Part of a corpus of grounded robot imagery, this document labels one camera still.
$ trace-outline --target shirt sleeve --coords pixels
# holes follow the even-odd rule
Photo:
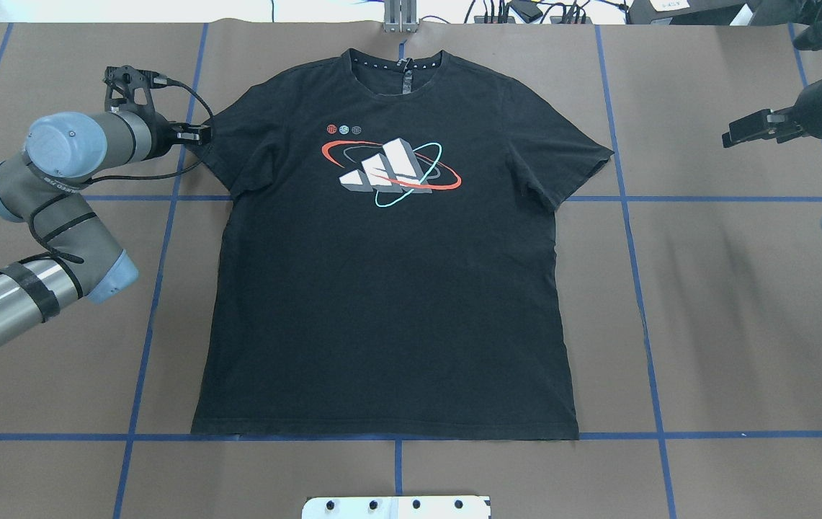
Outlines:
[[[282,104],[269,83],[252,86],[232,105],[205,124],[213,127],[213,140],[202,146],[187,145],[228,188],[232,197],[269,186],[274,163],[282,150]]]
[[[517,187],[547,210],[558,209],[612,156],[516,79],[507,84],[502,112]]]

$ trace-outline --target graphic print on shirt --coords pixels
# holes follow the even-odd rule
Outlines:
[[[375,204],[378,207],[391,207],[410,194],[454,190],[463,183],[453,168],[439,161],[443,155],[443,145],[438,142],[428,142],[417,148],[411,148],[411,144],[403,138],[395,138],[385,144],[369,141],[332,141],[321,147],[321,153],[333,164],[346,169],[341,162],[331,156],[331,152],[341,154],[345,161],[357,164],[357,161],[351,157],[351,151],[361,150],[361,148],[365,150],[371,148],[381,150],[381,152],[358,162],[359,167],[342,174],[339,177],[339,183],[350,191],[375,191]],[[436,150],[436,158],[421,154],[420,150],[430,148]],[[433,184],[432,181],[443,177],[444,170],[453,175],[454,178],[450,178],[453,182]]]

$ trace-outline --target t-shirt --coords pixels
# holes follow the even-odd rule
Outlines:
[[[516,79],[348,49],[214,116],[192,432],[576,439],[555,209],[612,152]]]

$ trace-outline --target white label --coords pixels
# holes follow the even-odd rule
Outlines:
[[[689,9],[688,0],[651,0],[651,6],[655,11],[660,13],[664,11],[678,11],[680,9]]]

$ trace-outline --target neckline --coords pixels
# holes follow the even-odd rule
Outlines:
[[[362,84],[362,82],[356,78],[356,75],[352,71],[352,64],[353,63],[361,63],[362,65],[374,66],[374,68],[383,68],[387,70],[394,70],[395,68],[400,68],[401,63],[393,60],[383,59],[380,57],[375,57],[368,55],[367,53],[360,52],[360,50],[356,50],[354,48],[349,48],[344,51],[341,55],[341,65],[339,68],[345,73],[347,76],[347,81],[350,83],[352,89],[356,92],[360,92],[362,95],[367,96],[370,99],[375,99],[375,101],[381,102],[403,102],[408,101],[409,99],[416,99],[420,97],[424,93],[433,89],[433,86],[437,84],[437,82],[446,75],[446,69],[450,66],[452,57],[450,53],[446,52],[446,50],[440,50],[438,53],[435,53],[432,56],[424,57],[420,59],[414,59],[414,66],[417,68],[435,68],[437,72],[430,78],[428,82],[425,82],[423,85],[418,86],[417,89],[414,89],[412,92],[409,93],[400,93],[400,94],[385,94],[371,91],[368,86]]]

